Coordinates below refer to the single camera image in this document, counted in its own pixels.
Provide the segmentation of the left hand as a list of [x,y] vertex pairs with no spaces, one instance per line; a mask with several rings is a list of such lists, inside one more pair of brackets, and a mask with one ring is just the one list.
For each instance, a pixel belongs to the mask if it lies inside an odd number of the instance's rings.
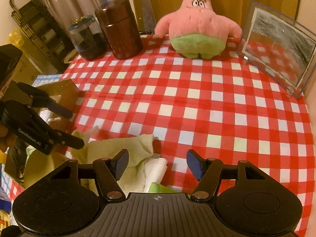
[[7,148],[13,147],[17,136],[11,133],[4,125],[0,125],[0,151],[6,152]]

